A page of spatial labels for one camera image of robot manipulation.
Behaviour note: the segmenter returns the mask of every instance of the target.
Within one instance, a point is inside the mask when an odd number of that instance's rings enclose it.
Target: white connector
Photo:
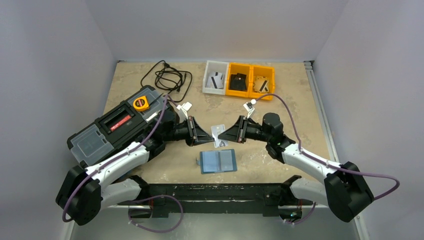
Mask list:
[[[247,118],[250,118],[253,115],[255,111],[255,108],[253,107],[253,105],[255,104],[256,104],[255,99],[252,99],[251,101],[248,101],[245,104],[243,104],[244,109],[246,109],[247,111]]]
[[[190,110],[190,108],[192,108],[192,106],[193,105],[190,102],[186,102],[183,105],[176,106],[176,109],[178,110],[178,116],[181,122],[189,119],[189,115],[187,114],[187,112]]]

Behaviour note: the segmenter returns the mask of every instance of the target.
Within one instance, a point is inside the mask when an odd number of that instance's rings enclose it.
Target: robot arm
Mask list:
[[[64,210],[67,208],[66,213],[81,226],[90,222],[104,208],[138,200],[142,196],[144,198],[148,184],[139,176],[132,176],[123,182],[113,182],[160,154],[165,149],[165,142],[185,140],[187,145],[196,146],[214,141],[197,124],[194,117],[187,115],[191,105],[188,104],[189,106],[187,103],[179,106],[178,113],[183,113],[180,115],[181,123],[177,123],[174,112],[166,110],[161,113],[160,122],[147,121],[148,125],[157,126],[154,135],[149,133],[152,137],[148,140],[146,131],[141,130],[133,142],[109,158],[85,169],[81,166],[73,167],[63,181],[56,203]]]
[[[251,116],[252,106],[247,103],[245,105],[248,115]],[[363,176],[330,168],[334,166],[359,172],[356,165],[351,162],[340,164],[330,161],[305,149],[301,152],[299,145],[284,134],[283,123],[275,113],[266,113],[262,125],[241,115],[237,122],[218,138],[236,143],[244,143],[246,139],[266,142],[265,148],[273,159],[296,167],[317,180],[315,182],[301,177],[293,178],[290,182],[292,196],[328,206],[344,222],[350,222],[374,201],[374,196]],[[314,161],[305,154],[325,164]]]

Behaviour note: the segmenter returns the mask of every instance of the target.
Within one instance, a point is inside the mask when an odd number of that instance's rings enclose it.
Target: black and white part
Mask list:
[[[250,116],[254,111],[251,105],[255,103],[256,101],[245,103],[244,107]],[[302,149],[304,153],[325,164],[320,164],[305,156],[300,151],[299,145],[284,134],[283,123],[276,113],[266,113],[262,118],[262,124],[241,115],[232,127],[218,137],[236,143],[244,143],[246,139],[266,142],[265,148],[273,159],[296,167],[318,181],[309,181],[305,178],[296,179],[290,184],[292,195],[299,200],[310,200],[328,206],[334,215],[344,222],[350,222],[374,201],[374,196],[363,176],[341,172],[329,167],[335,166],[359,172],[356,165],[351,162],[340,164]]]
[[[213,89],[223,89],[224,88],[224,80],[223,74],[221,72],[213,71],[209,74],[206,82],[207,88]]]

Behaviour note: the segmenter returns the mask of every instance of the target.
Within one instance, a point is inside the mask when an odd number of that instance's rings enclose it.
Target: white storage bin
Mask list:
[[[227,74],[228,74],[229,65],[230,65],[229,62],[224,62],[224,61],[207,61],[206,62],[206,69],[204,70],[203,86],[202,86],[202,92],[204,94],[225,95],[225,91],[227,88]],[[222,79],[224,81],[223,89],[206,87],[206,83],[208,82],[208,77],[211,72],[222,73],[223,75]]]

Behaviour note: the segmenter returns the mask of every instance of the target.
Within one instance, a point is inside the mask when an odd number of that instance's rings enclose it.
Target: red label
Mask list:
[[[110,130],[113,132],[115,131],[117,128],[119,128],[122,124],[126,123],[128,120],[131,119],[130,115],[127,115],[126,117],[122,118],[122,120],[120,120],[117,124],[113,125]]]

